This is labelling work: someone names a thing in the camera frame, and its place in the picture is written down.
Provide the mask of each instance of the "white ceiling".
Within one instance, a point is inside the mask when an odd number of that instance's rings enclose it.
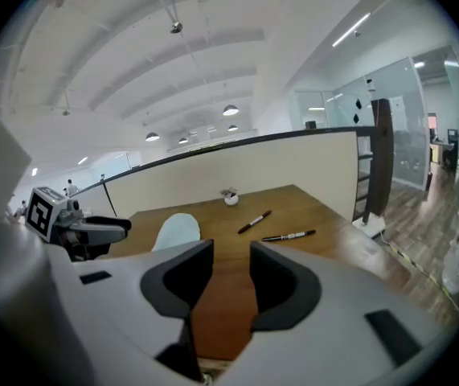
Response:
[[[173,35],[159,0],[30,0],[0,37],[0,116],[59,170],[76,154],[176,147],[199,127],[248,131],[256,88],[265,107],[360,0],[335,1],[164,0],[184,25]],[[227,104],[240,112],[224,117]]]

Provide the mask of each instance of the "ceiling light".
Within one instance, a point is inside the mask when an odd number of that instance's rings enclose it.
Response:
[[[234,105],[227,105],[223,108],[222,114],[224,116],[232,116],[233,114],[237,114],[239,112],[238,108]]]
[[[446,60],[444,62],[444,65],[445,66],[451,66],[451,67],[454,67],[454,68],[459,68],[459,63],[457,61]]]
[[[145,138],[146,142],[153,142],[154,140],[158,140],[159,136],[156,133],[150,132],[147,134],[147,137]]]
[[[367,13],[365,14],[353,27],[351,27],[349,30],[347,30],[345,32],[345,34],[340,37],[338,40],[336,40],[334,43],[333,43],[333,47],[336,46],[337,44],[339,44],[342,40],[344,40],[350,33],[352,33],[354,30],[356,30],[358,28],[358,26],[363,23],[365,20],[367,20],[368,16],[370,16],[371,14],[370,13]]]

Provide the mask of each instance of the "pen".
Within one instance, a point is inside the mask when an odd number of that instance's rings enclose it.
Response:
[[[260,217],[257,219],[254,219],[251,223],[245,224],[239,231],[238,234],[241,235],[243,232],[245,232],[247,229],[251,228],[254,226],[256,223],[261,222],[265,217],[267,217],[270,213],[272,213],[272,210],[267,210],[265,213],[263,213]]]
[[[315,232],[316,230],[308,230],[307,232],[290,233],[289,235],[283,235],[283,236],[270,236],[270,237],[264,237],[263,239],[261,239],[261,241],[297,239],[298,237],[313,235],[315,234]]]

